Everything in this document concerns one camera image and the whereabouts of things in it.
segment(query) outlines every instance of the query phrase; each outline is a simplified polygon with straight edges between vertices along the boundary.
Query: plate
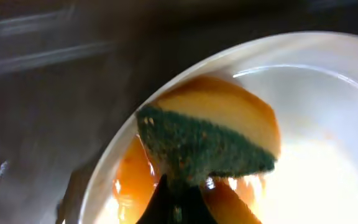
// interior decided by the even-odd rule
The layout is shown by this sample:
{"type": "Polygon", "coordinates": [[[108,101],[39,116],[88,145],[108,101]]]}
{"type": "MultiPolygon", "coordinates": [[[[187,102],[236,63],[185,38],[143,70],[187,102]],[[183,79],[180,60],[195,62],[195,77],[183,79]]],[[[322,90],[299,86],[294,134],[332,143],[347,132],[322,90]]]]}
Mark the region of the plate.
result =
{"type": "MultiPolygon", "coordinates": [[[[198,75],[243,86],[276,112],[282,156],[254,212],[264,224],[358,223],[358,36],[282,34],[247,42],[185,70],[145,103],[198,75]]],[[[112,223],[112,180],[132,138],[132,114],[100,158],[79,223],[112,223]]]]}

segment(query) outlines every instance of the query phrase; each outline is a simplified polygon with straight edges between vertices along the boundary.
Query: white bowl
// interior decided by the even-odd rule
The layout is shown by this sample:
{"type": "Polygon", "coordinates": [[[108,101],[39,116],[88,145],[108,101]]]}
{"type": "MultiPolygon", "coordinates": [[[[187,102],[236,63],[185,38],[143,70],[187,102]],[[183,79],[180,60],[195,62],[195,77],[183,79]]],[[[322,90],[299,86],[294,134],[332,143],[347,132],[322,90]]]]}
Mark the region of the white bowl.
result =
{"type": "MultiPolygon", "coordinates": [[[[262,223],[358,223],[358,37],[302,32],[241,44],[185,70],[146,102],[205,73],[242,85],[276,112],[282,156],[257,199],[262,223]]],[[[114,223],[112,180],[136,131],[131,115],[93,172],[79,223],[114,223]]]]}

